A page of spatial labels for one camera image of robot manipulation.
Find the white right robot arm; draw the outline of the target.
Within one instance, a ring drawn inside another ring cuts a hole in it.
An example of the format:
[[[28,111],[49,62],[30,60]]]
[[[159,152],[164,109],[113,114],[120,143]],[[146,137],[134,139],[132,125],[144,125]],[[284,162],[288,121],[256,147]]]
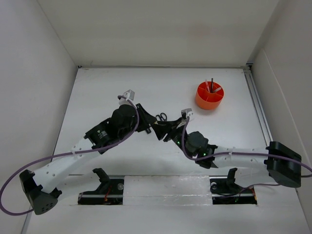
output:
[[[226,188],[237,192],[250,184],[276,182],[278,185],[301,187],[301,156],[278,141],[264,149],[226,148],[209,144],[199,131],[187,133],[188,119],[157,121],[152,128],[164,142],[173,141],[187,159],[205,169],[229,167]]]

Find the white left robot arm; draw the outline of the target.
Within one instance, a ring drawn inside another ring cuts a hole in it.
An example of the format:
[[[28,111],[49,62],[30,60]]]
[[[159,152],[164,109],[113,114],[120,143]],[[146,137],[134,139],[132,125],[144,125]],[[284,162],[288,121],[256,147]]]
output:
[[[71,152],[56,156],[47,165],[20,173],[22,189],[36,215],[48,212],[62,199],[91,191],[104,193],[111,180],[102,168],[84,175],[73,172],[88,161],[125,141],[134,132],[145,131],[156,122],[139,104],[119,106],[112,116],[85,133]]]

